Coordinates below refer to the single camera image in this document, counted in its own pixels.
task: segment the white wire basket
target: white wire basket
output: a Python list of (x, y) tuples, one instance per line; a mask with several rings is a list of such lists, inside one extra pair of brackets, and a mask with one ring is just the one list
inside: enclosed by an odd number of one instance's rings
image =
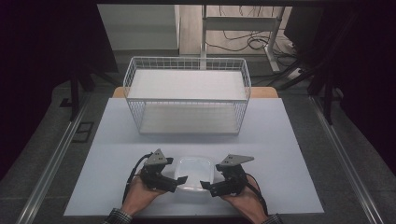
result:
[(133, 57), (124, 94), (140, 133), (239, 134), (250, 97), (244, 59)]

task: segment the clear plastic container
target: clear plastic container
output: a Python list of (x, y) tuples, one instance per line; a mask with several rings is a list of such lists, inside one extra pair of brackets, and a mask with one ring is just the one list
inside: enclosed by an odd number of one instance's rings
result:
[(200, 181), (208, 181), (213, 183), (214, 175), (214, 164), (212, 161), (206, 158), (199, 157), (183, 157), (177, 163), (175, 170), (175, 179), (181, 176), (187, 175), (187, 182), (183, 185), (177, 186), (180, 189), (193, 191), (193, 192), (203, 192)]

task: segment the human hand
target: human hand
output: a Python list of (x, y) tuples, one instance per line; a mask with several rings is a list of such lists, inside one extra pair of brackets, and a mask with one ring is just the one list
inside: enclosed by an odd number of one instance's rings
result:
[[(256, 190), (259, 190), (259, 186), (253, 177), (247, 175), (247, 181)], [(238, 195), (223, 195), (221, 196), (221, 199), (230, 203), (251, 223), (261, 224), (268, 219), (268, 216), (265, 215), (262, 204), (259, 201), (259, 197), (248, 187), (245, 187)]]
[(143, 183), (143, 180), (140, 178), (140, 176), (136, 175), (131, 182), (128, 194), (121, 210), (133, 216), (134, 214), (145, 209), (155, 198), (165, 194), (165, 192), (166, 191), (159, 189), (149, 189)]

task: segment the sleeve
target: sleeve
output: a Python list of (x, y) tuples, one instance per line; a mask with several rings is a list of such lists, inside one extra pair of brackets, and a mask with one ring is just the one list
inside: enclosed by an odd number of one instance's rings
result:
[(282, 219), (278, 214), (270, 216), (267, 220), (265, 220), (262, 224), (283, 224)]
[(129, 224), (132, 217), (118, 208), (113, 208), (110, 215), (101, 224)]

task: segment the white tabletop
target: white tabletop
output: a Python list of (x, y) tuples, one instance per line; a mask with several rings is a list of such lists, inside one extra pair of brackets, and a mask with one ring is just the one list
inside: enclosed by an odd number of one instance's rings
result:
[[(256, 177), (270, 214), (322, 213), (281, 99), (250, 99), (239, 135), (140, 135), (125, 99), (109, 99), (65, 216), (107, 216), (120, 207), (125, 182), (137, 161), (161, 148), (175, 158), (163, 175), (173, 177), (181, 157), (220, 163), (228, 154), (253, 156), (243, 164)], [(215, 171), (215, 182), (223, 180)], [(237, 212), (208, 192), (177, 189), (157, 198), (142, 217), (234, 216)]]

